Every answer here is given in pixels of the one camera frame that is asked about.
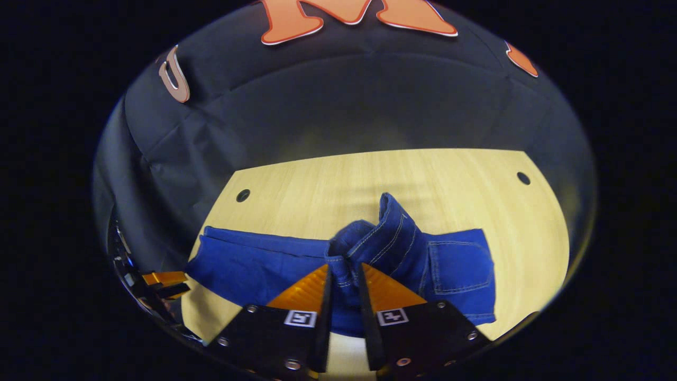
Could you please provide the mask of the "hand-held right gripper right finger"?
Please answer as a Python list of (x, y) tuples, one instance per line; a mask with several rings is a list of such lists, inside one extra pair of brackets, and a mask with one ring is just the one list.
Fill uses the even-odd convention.
[(366, 263), (360, 299), (368, 365), (377, 379), (442, 379), (492, 345), (450, 302), (426, 301)]

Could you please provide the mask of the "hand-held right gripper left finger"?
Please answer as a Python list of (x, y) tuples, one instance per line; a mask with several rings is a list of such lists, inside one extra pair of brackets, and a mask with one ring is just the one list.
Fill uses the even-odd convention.
[(206, 354), (257, 379), (318, 379), (328, 364), (332, 280), (322, 265), (268, 304), (247, 304)]

